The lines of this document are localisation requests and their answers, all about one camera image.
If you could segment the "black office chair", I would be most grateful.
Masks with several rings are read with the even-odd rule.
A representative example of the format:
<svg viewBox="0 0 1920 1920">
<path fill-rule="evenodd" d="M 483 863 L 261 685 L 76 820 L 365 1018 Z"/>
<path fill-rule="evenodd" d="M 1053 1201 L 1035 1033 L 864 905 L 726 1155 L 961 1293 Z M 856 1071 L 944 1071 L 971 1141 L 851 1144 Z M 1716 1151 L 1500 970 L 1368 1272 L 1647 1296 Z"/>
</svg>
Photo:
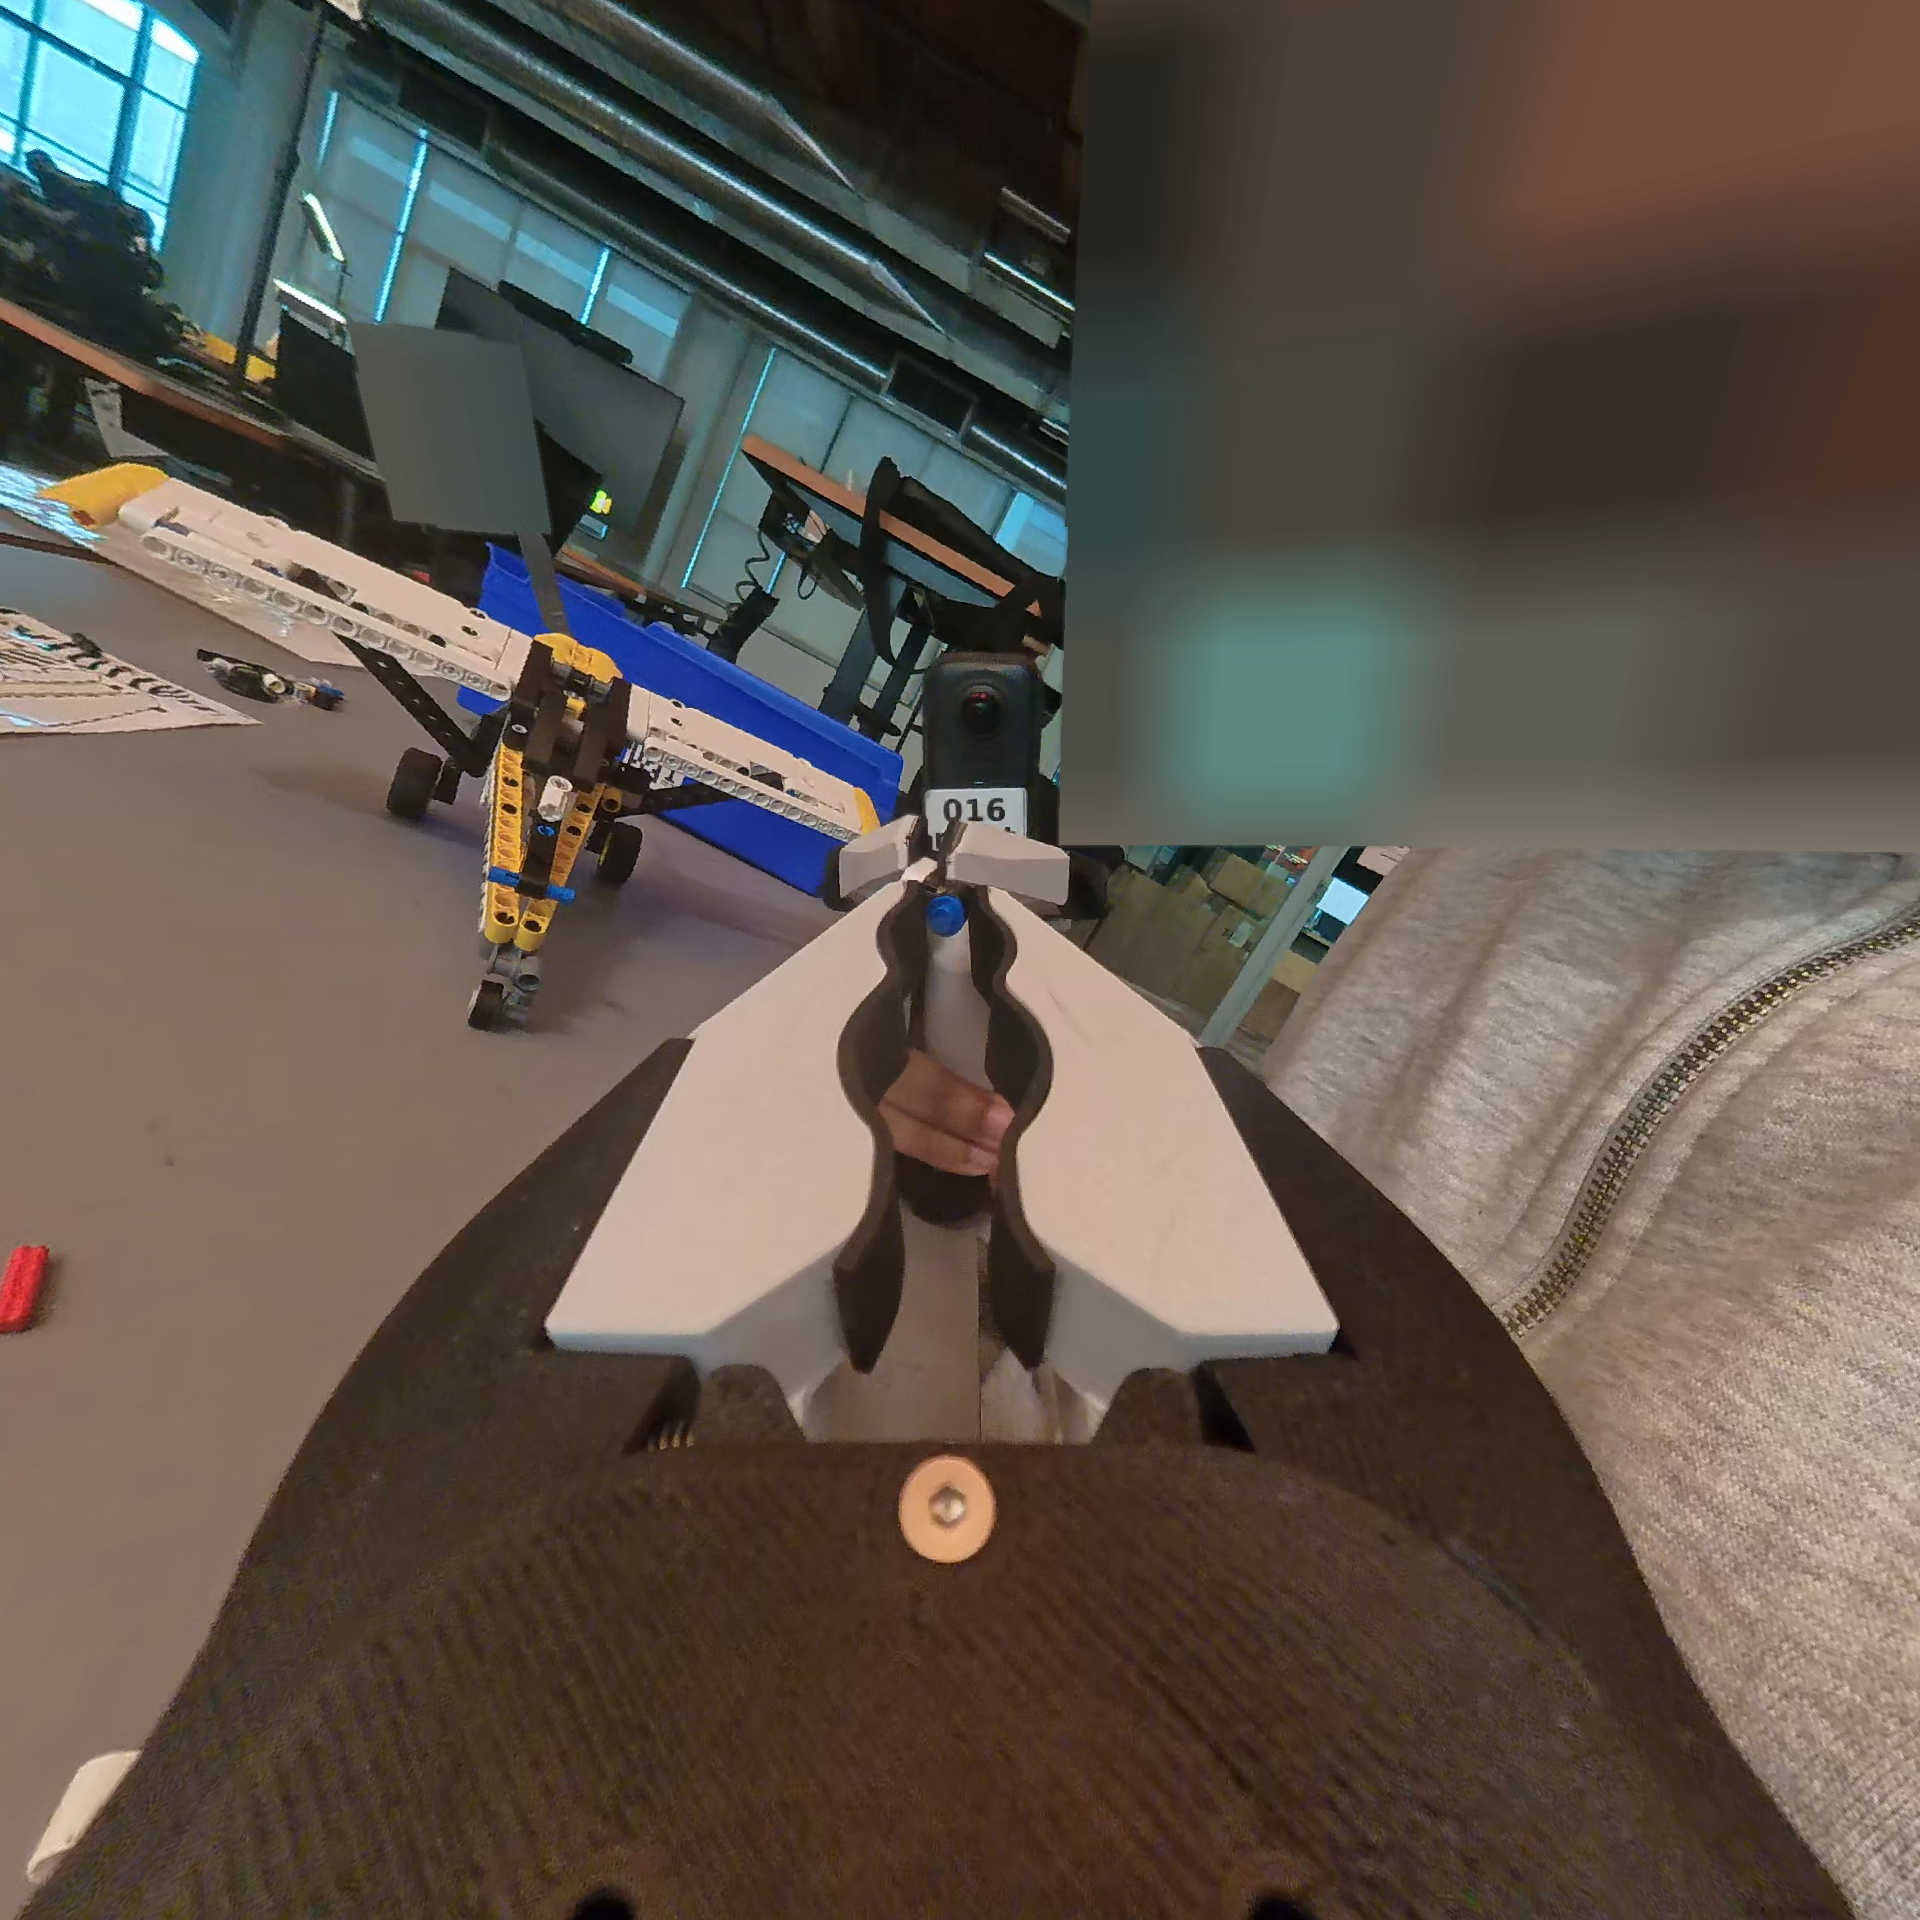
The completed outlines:
<svg viewBox="0 0 1920 1920">
<path fill-rule="evenodd" d="M 950 592 L 910 583 L 889 562 L 887 520 L 989 572 L 1001 588 L 989 592 L 988 603 L 971 605 Z M 1007 655 L 1033 665 L 1064 644 L 1064 580 L 1019 561 L 892 458 L 880 458 L 873 469 L 854 552 L 869 637 L 875 658 L 887 665 L 878 701 L 856 711 L 856 727 L 869 738 L 884 738 L 894 724 L 908 681 L 921 673 L 927 640 L 950 651 Z"/>
</svg>

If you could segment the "wooden workbench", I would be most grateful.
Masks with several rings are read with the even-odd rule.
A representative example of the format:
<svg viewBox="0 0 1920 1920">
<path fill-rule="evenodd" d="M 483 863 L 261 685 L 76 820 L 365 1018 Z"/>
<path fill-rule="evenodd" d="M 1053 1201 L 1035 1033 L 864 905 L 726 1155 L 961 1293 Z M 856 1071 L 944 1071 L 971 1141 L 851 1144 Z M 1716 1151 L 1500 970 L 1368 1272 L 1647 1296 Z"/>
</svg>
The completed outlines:
<svg viewBox="0 0 1920 1920">
<path fill-rule="evenodd" d="M 67 364 L 81 369 L 88 377 L 110 381 L 126 393 L 137 393 L 174 415 L 203 420 L 231 436 L 271 449 L 281 456 L 326 467 L 357 485 L 377 490 L 384 485 L 373 461 L 364 459 L 351 449 L 331 442 L 296 420 L 281 418 L 261 402 L 233 397 L 228 391 L 216 391 L 206 379 L 195 384 L 161 372 L 159 369 L 149 369 L 8 300 L 1 301 L 1 328 L 20 341 L 29 341 L 39 349 L 53 352 Z"/>
</svg>

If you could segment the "small black lego parts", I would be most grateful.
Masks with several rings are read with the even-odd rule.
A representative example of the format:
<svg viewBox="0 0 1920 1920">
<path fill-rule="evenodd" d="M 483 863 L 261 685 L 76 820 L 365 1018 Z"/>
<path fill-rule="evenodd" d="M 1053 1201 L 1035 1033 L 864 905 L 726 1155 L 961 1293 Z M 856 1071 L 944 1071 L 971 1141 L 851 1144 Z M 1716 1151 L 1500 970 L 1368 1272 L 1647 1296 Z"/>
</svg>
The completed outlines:
<svg viewBox="0 0 1920 1920">
<path fill-rule="evenodd" d="M 303 705 L 331 714 L 344 692 L 326 681 L 299 679 L 219 649 L 196 649 L 203 671 L 231 696 L 253 705 Z"/>
</svg>

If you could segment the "person's right hand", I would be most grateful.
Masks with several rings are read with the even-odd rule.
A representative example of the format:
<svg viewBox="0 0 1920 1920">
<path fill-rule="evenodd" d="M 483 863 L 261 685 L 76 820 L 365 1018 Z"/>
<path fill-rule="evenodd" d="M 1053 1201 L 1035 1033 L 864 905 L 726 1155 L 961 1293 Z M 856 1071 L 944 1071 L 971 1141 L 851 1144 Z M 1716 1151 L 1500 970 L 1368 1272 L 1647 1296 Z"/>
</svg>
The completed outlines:
<svg viewBox="0 0 1920 1920">
<path fill-rule="evenodd" d="M 912 1047 L 878 1105 L 899 1155 L 960 1180 L 998 1180 L 1015 1108 Z"/>
</svg>

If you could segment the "white and yellow lego plane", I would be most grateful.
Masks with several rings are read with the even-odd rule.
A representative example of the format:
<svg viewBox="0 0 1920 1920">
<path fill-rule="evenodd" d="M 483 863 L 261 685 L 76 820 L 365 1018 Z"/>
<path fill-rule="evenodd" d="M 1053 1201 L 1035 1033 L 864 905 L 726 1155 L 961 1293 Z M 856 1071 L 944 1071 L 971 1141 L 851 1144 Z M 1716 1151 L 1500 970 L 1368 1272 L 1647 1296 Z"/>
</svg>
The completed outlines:
<svg viewBox="0 0 1920 1920">
<path fill-rule="evenodd" d="M 643 819 L 741 803 L 835 845 L 880 827 L 861 786 L 645 689 L 567 632 L 521 634 L 161 469 L 112 464 L 36 496 L 76 525 L 131 537 L 168 585 L 214 592 L 231 619 L 271 616 L 340 642 L 436 744 L 396 763 L 391 816 L 417 823 L 461 779 L 483 784 L 485 970 L 467 1019 L 485 1033 L 528 1018 L 580 863 L 595 857 L 603 884 L 633 875 Z"/>
</svg>

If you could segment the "printed sticker sheet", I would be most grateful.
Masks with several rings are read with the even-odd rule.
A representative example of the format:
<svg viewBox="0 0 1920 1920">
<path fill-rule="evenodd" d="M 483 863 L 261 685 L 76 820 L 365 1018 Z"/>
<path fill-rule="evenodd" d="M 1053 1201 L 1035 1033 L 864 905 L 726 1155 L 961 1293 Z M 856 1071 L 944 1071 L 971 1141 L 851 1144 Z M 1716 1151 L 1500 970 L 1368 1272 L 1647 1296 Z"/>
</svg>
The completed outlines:
<svg viewBox="0 0 1920 1920">
<path fill-rule="evenodd" d="M 1 738 L 252 730 L 240 711 L 1 608 Z"/>
</svg>

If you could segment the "white lego connector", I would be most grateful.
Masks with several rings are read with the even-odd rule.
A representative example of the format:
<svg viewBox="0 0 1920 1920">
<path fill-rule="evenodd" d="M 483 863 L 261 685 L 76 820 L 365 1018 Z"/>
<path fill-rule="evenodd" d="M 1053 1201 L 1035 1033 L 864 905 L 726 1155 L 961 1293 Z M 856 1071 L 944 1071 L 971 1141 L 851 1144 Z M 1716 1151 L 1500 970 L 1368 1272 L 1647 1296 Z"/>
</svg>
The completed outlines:
<svg viewBox="0 0 1920 1920">
<path fill-rule="evenodd" d="M 927 936 L 919 996 L 921 1049 L 960 1081 L 992 1091 L 992 1007 L 974 979 L 971 925 Z"/>
</svg>

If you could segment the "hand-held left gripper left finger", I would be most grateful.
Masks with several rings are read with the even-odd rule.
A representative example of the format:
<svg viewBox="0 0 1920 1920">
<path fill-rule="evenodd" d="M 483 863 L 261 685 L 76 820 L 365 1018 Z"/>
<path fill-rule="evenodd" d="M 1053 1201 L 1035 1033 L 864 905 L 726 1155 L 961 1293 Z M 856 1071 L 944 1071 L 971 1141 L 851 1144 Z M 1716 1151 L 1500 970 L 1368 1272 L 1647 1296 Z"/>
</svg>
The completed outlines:
<svg viewBox="0 0 1920 1920">
<path fill-rule="evenodd" d="M 878 1367 L 904 1290 L 880 1100 L 912 919 L 881 887 L 695 1028 L 545 1314 L 556 1348 L 751 1365 L 795 1407 Z"/>
</svg>

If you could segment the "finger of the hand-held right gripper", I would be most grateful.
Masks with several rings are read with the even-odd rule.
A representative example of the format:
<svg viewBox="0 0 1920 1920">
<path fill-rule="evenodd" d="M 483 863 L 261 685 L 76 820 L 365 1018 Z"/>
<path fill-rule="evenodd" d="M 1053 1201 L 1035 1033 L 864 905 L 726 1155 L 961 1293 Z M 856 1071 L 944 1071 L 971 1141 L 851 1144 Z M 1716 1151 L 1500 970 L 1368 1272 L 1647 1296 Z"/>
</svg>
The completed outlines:
<svg viewBox="0 0 1920 1920">
<path fill-rule="evenodd" d="M 1072 895 L 1072 857 L 992 823 L 960 823 L 949 835 L 949 881 L 998 889 L 1043 916 L 1063 916 Z"/>
<path fill-rule="evenodd" d="M 896 905 L 940 881 L 942 859 L 925 820 L 892 820 L 829 855 L 823 903 L 829 909 L 854 909 L 873 898 Z"/>
</svg>

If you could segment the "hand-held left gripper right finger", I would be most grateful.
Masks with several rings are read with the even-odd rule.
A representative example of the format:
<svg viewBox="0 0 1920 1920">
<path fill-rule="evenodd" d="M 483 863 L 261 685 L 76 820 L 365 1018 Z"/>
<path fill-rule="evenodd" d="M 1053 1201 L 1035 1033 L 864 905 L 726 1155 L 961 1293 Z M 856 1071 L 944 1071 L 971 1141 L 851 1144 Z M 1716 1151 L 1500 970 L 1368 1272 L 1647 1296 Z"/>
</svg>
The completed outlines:
<svg viewBox="0 0 1920 1920">
<path fill-rule="evenodd" d="M 980 1273 L 984 1434 L 1092 1434 L 1141 1372 L 1328 1356 L 1336 1313 L 1193 1039 L 1012 897 L 971 909 L 1015 1121 Z"/>
</svg>

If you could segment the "black monitor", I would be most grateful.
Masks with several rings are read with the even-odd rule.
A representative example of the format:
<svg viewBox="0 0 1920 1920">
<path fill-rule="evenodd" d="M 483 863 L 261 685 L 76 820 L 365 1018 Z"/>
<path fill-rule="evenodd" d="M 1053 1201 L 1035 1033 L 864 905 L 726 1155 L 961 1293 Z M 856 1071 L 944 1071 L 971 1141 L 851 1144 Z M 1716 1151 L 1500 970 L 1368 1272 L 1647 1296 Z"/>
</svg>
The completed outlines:
<svg viewBox="0 0 1920 1920">
<path fill-rule="evenodd" d="M 637 372 L 622 343 L 510 281 L 451 269 L 436 324 L 521 349 L 553 543 L 580 520 L 631 533 L 678 429 L 680 396 Z"/>
</svg>

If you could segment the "grey zip hoodie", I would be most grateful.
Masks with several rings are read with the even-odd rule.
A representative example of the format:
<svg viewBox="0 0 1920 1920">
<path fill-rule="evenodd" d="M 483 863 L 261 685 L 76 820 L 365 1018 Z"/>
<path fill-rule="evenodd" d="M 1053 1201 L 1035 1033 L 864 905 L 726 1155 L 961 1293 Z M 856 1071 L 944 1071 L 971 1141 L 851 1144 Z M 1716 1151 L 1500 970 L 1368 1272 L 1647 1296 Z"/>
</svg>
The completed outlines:
<svg viewBox="0 0 1920 1920">
<path fill-rule="evenodd" d="M 1262 1076 L 1520 1341 L 1853 1911 L 1916 1916 L 1916 852 L 1411 851 Z"/>
</svg>

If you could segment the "stacked cardboard boxes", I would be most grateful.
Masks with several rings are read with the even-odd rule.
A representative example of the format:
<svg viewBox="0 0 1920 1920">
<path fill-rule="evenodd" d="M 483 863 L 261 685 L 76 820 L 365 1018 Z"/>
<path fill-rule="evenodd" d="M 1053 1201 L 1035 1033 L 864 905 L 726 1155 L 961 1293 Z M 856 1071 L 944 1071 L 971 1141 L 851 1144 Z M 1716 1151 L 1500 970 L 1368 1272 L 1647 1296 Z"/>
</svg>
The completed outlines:
<svg viewBox="0 0 1920 1920">
<path fill-rule="evenodd" d="M 1259 995 L 1224 1049 L 1257 1071 L 1342 933 L 1403 859 L 1403 849 L 1351 849 L 1332 867 L 1289 948 L 1268 954 Z M 1199 1039 L 1231 996 L 1289 897 L 1309 875 L 1313 849 L 1126 849 L 1101 919 L 1068 936 L 1101 967 Z"/>
</svg>

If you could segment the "blue plastic bin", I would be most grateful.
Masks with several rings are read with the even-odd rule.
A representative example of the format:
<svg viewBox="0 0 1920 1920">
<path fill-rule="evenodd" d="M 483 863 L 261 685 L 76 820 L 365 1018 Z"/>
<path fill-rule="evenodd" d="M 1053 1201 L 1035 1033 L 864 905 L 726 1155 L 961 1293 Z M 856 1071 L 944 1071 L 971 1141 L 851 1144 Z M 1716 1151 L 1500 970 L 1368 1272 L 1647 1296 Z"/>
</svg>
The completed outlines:
<svg viewBox="0 0 1920 1920">
<path fill-rule="evenodd" d="M 640 820 L 676 815 L 707 844 L 804 897 L 831 855 L 896 810 L 901 759 L 665 627 L 563 592 L 565 632 L 528 634 L 524 565 L 495 548 L 485 602 L 439 671 L 485 724 L 479 936 L 532 954 L 588 881 L 633 875 Z"/>
</svg>

